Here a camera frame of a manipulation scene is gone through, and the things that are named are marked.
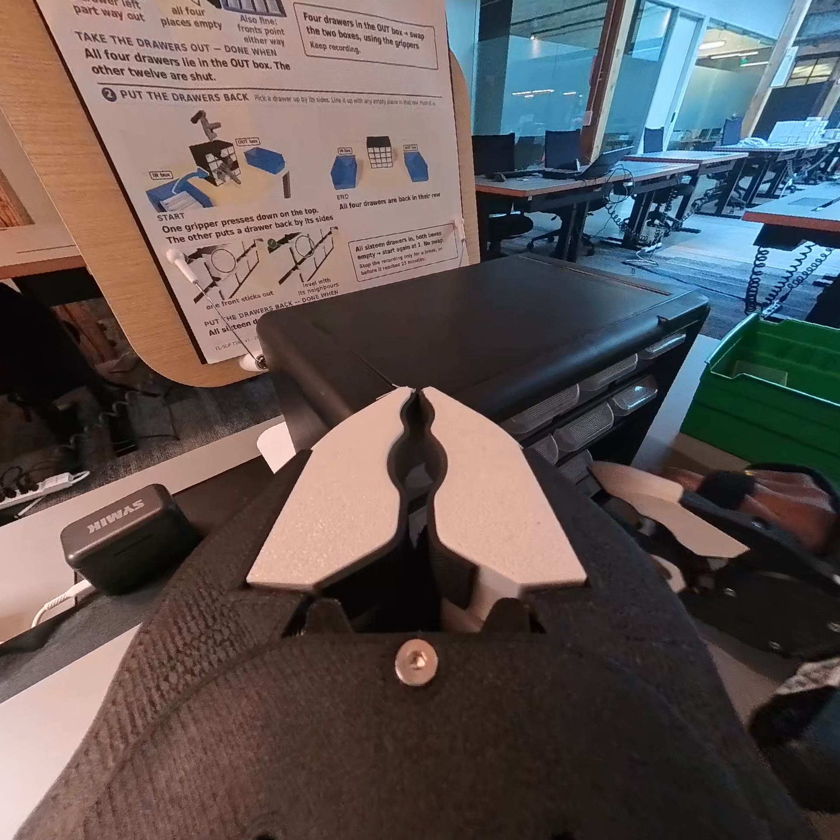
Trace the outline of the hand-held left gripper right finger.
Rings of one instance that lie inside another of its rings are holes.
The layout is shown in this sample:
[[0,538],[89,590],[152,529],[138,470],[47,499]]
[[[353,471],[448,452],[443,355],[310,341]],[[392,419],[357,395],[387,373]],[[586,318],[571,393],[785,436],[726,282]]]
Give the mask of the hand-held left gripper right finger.
[[436,388],[422,392],[437,474],[427,538],[441,627],[478,632],[499,600],[587,585],[587,573],[520,444]]

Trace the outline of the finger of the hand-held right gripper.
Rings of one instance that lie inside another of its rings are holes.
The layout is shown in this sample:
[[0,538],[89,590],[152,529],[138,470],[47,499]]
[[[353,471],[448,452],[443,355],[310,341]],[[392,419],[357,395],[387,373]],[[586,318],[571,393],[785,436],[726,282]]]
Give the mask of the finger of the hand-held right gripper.
[[634,499],[647,497],[677,505],[683,495],[679,483],[629,465],[594,461],[591,472],[610,496],[631,504]]
[[678,503],[647,502],[645,517],[664,526],[681,545],[701,557],[732,560],[749,551],[746,545]]

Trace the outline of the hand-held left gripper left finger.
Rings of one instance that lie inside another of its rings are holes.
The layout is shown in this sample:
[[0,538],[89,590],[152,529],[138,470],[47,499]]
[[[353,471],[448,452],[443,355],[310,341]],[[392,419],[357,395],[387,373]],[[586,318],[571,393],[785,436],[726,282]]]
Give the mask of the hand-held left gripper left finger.
[[311,447],[246,575],[250,590],[332,598],[349,617],[394,606],[415,564],[397,474],[415,396],[397,388]]

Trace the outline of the set of small clear drawers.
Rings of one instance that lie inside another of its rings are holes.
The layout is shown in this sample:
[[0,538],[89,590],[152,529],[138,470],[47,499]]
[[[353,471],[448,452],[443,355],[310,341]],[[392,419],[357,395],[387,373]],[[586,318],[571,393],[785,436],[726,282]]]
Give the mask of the set of small clear drawers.
[[602,489],[593,462],[628,465],[634,460],[686,357],[687,344],[686,330],[672,332],[500,426],[586,496],[596,496]]

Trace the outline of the green plastic bin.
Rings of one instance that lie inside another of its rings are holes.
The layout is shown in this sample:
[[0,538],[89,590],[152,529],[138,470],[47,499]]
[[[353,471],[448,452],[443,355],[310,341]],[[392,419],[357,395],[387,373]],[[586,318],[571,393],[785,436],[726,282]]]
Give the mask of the green plastic bin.
[[707,359],[681,432],[750,463],[839,481],[839,331],[744,319]]

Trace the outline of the black drawer cabinet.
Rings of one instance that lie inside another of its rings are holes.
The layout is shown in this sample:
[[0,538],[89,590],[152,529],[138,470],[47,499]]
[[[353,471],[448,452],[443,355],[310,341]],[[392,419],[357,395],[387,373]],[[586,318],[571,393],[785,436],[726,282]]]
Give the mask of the black drawer cabinet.
[[501,427],[686,330],[680,370],[710,310],[692,287],[514,255],[271,311],[257,334],[298,452],[400,386],[437,388]]

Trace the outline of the person's right hand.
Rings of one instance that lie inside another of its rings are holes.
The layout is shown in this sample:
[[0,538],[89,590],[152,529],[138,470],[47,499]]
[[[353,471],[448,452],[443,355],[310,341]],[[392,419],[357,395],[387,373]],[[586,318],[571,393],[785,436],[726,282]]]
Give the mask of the person's right hand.
[[838,551],[838,489],[813,470],[754,465],[706,476],[667,469],[663,476],[720,509],[750,515],[793,534],[816,554]]

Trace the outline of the person's dark clothing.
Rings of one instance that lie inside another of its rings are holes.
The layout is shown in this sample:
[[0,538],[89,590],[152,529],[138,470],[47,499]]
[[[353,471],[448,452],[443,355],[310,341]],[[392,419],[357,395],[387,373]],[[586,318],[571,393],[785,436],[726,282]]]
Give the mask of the person's dark clothing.
[[752,714],[749,732],[801,808],[839,813],[839,657],[799,667]]

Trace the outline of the dark grey charger box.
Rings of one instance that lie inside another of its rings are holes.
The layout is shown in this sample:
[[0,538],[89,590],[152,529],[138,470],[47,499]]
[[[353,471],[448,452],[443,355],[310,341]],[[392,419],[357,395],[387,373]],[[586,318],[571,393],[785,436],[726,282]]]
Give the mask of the dark grey charger box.
[[134,592],[176,567],[201,542],[171,493],[152,484],[64,527],[73,571],[107,595]]

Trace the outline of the white power strip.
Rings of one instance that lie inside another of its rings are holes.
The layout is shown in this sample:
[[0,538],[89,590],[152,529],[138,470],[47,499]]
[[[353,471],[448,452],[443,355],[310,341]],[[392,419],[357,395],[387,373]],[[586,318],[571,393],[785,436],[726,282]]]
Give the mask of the white power strip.
[[1,511],[10,508],[31,505],[32,503],[58,492],[74,487],[90,476],[90,471],[62,472],[41,480],[30,489],[4,489],[2,490]]

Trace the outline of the wood-edged office desk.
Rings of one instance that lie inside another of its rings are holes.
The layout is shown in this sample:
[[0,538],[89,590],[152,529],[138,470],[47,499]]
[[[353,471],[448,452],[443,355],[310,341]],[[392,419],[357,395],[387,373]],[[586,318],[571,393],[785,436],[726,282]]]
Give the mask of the wood-edged office desk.
[[745,222],[807,232],[838,234],[838,182],[809,185],[800,192],[762,203],[745,211]]
[[612,194],[630,197],[677,186],[697,168],[693,162],[619,161],[609,172],[590,178],[551,177],[539,170],[476,175],[479,259],[500,257],[505,238],[525,233],[524,223],[514,223],[514,217],[549,214],[560,220],[551,256],[575,262],[591,210]]

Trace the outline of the open laptop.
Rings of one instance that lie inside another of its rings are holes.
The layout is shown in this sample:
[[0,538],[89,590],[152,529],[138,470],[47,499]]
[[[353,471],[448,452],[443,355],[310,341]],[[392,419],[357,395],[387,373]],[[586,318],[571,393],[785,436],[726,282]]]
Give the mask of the open laptop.
[[627,145],[602,152],[594,162],[577,172],[574,179],[576,181],[586,182],[603,178],[609,175],[633,151],[634,147]]

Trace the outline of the wooden divider board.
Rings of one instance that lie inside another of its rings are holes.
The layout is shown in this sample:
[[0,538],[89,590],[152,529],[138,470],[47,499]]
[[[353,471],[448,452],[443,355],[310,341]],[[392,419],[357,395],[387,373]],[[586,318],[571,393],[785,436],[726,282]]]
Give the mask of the wooden divider board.
[[[462,186],[469,117],[461,112],[458,63],[449,46],[458,167],[469,264],[476,215]],[[162,270],[142,234],[81,95],[37,2],[2,2],[2,110],[73,245],[141,360],[188,385],[226,385],[249,376],[238,359],[203,364],[191,344]],[[427,275],[452,269],[443,269]]]

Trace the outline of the instruction poster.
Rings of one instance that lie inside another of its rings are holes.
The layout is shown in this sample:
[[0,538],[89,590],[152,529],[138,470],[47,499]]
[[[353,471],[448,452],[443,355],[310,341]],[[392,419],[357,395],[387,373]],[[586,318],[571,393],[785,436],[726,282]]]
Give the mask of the instruction poster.
[[258,355],[268,312],[469,264],[445,2],[37,7],[203,364]]

